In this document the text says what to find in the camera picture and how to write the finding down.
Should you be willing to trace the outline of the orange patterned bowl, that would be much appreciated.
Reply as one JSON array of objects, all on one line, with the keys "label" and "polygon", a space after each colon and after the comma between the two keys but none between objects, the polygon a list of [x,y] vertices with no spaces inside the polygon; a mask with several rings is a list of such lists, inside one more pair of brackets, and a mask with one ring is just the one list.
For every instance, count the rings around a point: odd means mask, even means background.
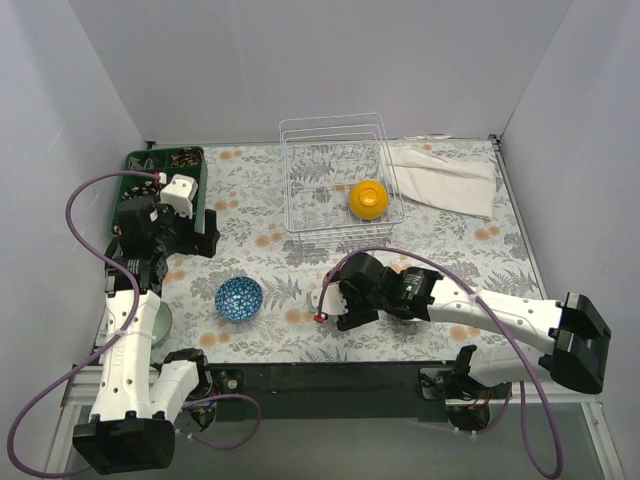
[{"label": "orange patterned bowl", "polygon": [[425,293],[423,284],[425,275],[418,267],[409,267],[401,272],[400,281],[391,296],[391,314],[399,319],[419,318],[424,312]]}]

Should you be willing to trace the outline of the blue triangle patterned bowl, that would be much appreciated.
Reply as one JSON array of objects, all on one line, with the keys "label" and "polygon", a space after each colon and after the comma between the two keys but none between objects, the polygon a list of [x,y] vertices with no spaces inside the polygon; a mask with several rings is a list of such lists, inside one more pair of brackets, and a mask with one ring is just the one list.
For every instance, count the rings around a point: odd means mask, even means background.
[{"label": "blue triangle patterned bowl", "polygon": [[220,285],[215,294],[215,307],[227,321],[244,323],[258,313],[263,299],[261,286],[252,278],[240,276]]}]

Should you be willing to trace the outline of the yellow bowl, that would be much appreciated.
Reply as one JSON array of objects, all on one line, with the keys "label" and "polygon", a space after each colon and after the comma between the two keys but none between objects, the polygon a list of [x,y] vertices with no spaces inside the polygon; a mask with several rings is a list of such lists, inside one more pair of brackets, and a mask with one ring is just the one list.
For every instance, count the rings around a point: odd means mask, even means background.
[{"label": "yellow bowl", "polygon": [[389,205],[387,189],[374,180],[365,180],[354,185],[348,196],[351,213],[365,221],[381,217]]}]

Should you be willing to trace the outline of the white wire dish rack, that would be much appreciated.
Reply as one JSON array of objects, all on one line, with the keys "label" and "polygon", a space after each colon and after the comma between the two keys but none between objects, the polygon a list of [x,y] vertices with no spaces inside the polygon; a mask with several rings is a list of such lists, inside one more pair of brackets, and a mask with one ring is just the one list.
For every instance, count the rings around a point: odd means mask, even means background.
[{"label": "white wire dish rack", "polygon": [[[295,247],[348,252],[391,241],[406,214],[379,114],[286,119],[279,133],[285,228]],[[351,188],[365,180],[380,182],[389,194],[376,220],[361,220],[348,206]]]}]

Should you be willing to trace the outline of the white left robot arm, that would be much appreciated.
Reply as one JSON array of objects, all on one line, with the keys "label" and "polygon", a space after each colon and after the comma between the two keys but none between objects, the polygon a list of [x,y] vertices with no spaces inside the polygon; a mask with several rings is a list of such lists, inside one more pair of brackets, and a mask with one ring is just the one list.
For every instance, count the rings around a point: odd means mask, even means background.
[{"label": "white left robot arm", "polygon": [[120,232],[104,252],[108,348],[89,419],[75,426],[72,439],[101,475],[168,467],[183,404],[205,398],[213,387],[198,348],[169,353],[155,381],[150,370],[167,260],[175,253],[213,257],[220,238],[216,211],[189,219],[156,197],[137,197],[117,212]]}]

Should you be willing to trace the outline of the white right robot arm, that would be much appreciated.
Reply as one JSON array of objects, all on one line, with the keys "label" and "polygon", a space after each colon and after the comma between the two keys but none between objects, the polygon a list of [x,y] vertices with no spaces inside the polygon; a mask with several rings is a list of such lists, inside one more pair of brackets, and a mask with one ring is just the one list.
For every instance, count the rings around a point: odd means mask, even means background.
[{"label": "white right robot arm", "polygon": [[369,251],[357,251],[325,277],[317,301],[347,331],[385,312],[401,320],[452,323],[502,335],[505,347],[461,349],[451,370],[432,387],[449,396],[475,397],[505,384],[553,381],[588,395],[604,387],[611,329],[585,295],[531,300],[474,290],[428,260],[395,271]]}]

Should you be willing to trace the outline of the green compartment organizer tray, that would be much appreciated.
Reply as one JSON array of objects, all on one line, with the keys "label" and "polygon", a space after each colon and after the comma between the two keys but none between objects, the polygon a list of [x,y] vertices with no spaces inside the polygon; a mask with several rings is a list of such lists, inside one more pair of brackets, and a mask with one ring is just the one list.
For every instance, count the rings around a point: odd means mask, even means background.
[{"label": "green compartment organizer tray", "polygon": [[[208,166],[202,147],[183,146],[133,151],[126,156],[124,169],[145,173],[164,172],[168,179],[176,174],[193,178],[198,185],[192,200],[195,226],[198,231],[203,231]],[[111,219],[111,235],[119,234],[117,207],[120,203],[139,196],[158,195],[159,191],[160,186],[150,179],[121,177]]]}]

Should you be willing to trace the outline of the floral patterned table mat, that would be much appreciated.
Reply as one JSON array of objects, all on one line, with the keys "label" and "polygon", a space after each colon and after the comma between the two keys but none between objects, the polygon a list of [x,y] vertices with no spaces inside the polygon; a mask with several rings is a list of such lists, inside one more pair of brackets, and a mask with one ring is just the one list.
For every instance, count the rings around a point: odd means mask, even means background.
[{"label": "floral patterned table mat", "polygon": [[439,220],[393,199],[378,222],[349,192],[387,183],[381,148],[303,144],[139,150],[124,162],[110,223],[172,327],[155,362],[187,347],[219,363],[451,360],[537,363],[554,348],[554,300],[483,287],[480,248],[428,247]]}]

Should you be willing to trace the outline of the light green flower bowl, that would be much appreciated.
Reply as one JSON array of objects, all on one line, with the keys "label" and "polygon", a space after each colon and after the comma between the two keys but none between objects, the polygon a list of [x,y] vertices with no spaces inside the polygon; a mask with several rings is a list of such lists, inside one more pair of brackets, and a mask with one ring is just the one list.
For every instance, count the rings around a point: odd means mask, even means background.
[{"label": "light green flower bowl", "polygon": [[160,345],[169,335],[173,323],[173,316],[169,305],[162,301],[156,313],[152,328],[152,346]]}]

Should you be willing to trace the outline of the white folded cloth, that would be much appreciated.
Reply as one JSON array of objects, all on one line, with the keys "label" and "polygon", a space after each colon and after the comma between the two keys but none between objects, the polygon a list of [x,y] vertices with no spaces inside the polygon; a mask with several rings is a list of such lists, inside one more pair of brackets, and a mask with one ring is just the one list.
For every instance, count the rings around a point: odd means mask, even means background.
[{"label": "white folded cloth", "polygon": [[481,219],[493,218],[496,169],[488,162],[439,157],[413,146],[389,148],[397,187],[406,199]]}]

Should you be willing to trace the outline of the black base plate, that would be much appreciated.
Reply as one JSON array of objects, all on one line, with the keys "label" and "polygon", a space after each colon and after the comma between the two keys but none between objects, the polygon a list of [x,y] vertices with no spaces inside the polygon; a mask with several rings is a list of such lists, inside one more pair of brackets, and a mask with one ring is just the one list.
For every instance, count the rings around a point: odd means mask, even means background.
[{"label": "black base plate", "polygon": [[481,430],[498,417],[509,387],[474,393],[468,400],[446,391],[453,363],[320,362],[211,364],[216,394],[243,394],[218,404],[217,419],[231,422],[315,419],[416,419]]}]

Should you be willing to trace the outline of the aluminium frame rail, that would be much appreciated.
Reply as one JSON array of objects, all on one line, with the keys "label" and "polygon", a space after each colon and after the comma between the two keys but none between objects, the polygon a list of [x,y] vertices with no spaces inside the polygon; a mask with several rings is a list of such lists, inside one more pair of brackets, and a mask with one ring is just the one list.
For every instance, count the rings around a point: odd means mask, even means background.
[{"label": "aluminium frame rail", "polygon": [[178,417],[145,479],[566,479],[625,473],[598,397],[554,384],[479,401],[431,386],[447,361],[214,364],[214,413]]}]

